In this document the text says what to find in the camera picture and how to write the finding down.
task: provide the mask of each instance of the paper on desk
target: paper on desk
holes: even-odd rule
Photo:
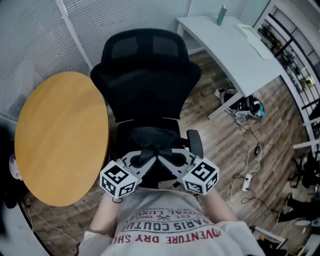
[[[264,43],[258,38],[249,36],[246,40],[256,50],[256,52],[261,56],[262,59],[266,60],[274,58],[271,51],[269,51],[269,49],[264,45]]]

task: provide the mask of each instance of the round wooden table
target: round wooden table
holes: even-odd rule
[[[51,206],[67,206],[92,187],[104,164],[108,112],[91,79],[55,74],[29,96],[15,131],[15,157],[30,192]]]

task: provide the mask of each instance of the white desk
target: white desk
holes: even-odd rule
[[[177,33],[182,36],[183,32],[187,31],[197,40],[220,65],[238,91],[209,115],[210,120],[241,97],[248,97],[281,74],[279,62],[274,57],[262,59],[234,27],[235,24],[241,24],[235,17],[224,17],[221,26],[216,24],[213,16],[189,16],[177,18],[177,21]]]

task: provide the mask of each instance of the table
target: table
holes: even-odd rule
[[[18,118],[15,157],[30,192],[51,206],[67,206],[92,187],[104,164],[108,112],[91,79],[55,74],[29,96]]]
[[[262,59],[247,39],[235,28],[241,21],[225,16],[221,26],[214,16],[177,18],[177,33],[188,32],[220,65],[233,82],[237,93],[208,116],[210,120],[238,101],[248,97],[281,74],[274,58]]]

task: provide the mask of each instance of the shirt sleeve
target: shirt sleeve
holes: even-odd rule
[[[101,256],[112,240],[113,238],[108,235],[86,231],[83,241],[79,245],[78,256]]]
[[[221,221],[216,225],[238,244],[244,255],[265,256],[245,222]]]

